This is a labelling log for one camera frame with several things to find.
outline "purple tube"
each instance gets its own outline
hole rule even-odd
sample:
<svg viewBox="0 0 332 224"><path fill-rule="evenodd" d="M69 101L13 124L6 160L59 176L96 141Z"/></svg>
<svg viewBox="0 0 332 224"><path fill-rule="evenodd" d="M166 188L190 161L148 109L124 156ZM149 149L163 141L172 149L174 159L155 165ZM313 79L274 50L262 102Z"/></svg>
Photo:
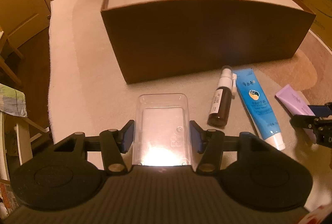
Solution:
<svg viewBox="0 0 332 224"><path fill-rule="evenodd" d="M308 107L305 101L298 95L298 93L291 88L288 84L278 93L276 97L285 105L285 107L290 111L292 115L315 115L313 111ZM312 129L303 129L305 133L309 136L311 141L316 143L316 136L313 134Z"/></svg>

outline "transparent plastic tray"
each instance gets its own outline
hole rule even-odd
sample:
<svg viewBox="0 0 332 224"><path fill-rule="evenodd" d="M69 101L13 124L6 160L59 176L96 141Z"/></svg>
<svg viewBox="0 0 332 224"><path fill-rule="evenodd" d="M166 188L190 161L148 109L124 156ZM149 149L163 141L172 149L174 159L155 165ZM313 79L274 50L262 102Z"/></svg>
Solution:
<svg viewBox="0 0 332 224"><path fill-rule="evenodd" d="M146 166L191 164L188 102L184 94L138 98L132 163Z"/></svg>

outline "table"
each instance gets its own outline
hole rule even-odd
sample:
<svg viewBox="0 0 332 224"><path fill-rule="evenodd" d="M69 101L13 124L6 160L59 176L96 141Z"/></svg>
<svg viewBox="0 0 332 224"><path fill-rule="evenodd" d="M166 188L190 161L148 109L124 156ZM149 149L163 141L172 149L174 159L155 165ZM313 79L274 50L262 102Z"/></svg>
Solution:
<svg viewBox="0 0 332 224"><path fill-rule="evenodd" d="M207 117L220 70L126 84L100 15L102 0L54 0L51 3L49 117L54 142L73 132L98 135L110 128L121 129L135 117L142 94L184 93L188 98L190 120L210 128ZM143 24L130 24L128 27ZM286 84L299 90L311 104L332 100L332 53L310 32L293 58L250 65L265 91L281 127L285 154L307 167L314 178L306 207L309 210L332 202L330 149L310 144L302 130L294 130L289 115L274 98ZM254 133L252 123L239 97L232 101L230 117L223 130L238 136ZM193 167L200 156L193 153ZM89 153L88 160L102 169L100 154ZM131 150L124 156L131 165ZM234 152L224 154L222 168L236 160Z"/></svg>

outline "ribbed black surface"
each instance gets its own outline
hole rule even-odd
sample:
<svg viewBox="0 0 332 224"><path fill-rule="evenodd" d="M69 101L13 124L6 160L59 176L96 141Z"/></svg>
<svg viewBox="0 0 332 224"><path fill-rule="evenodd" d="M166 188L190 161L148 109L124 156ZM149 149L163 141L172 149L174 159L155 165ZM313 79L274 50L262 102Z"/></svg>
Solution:
<svg viewBox="0 0 332 224"><path fill-rule="evenodd" d="M110 177L88 202L58 212L20 207L6 224L295 224L307 212L298 208L268 213L246 208L228 197L213 177L191 166L134 166Z"/></svg>

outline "door panel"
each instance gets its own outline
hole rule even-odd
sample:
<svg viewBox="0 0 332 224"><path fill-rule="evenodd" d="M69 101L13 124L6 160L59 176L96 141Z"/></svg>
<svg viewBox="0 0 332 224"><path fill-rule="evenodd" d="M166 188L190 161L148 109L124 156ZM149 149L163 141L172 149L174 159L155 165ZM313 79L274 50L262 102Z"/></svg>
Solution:
<svg viewBox="0 0 332 224"><path fill-rule="evenodd" d="M16 47L49 26L48 15L45 0L0 0L0 25Z"/></svg>

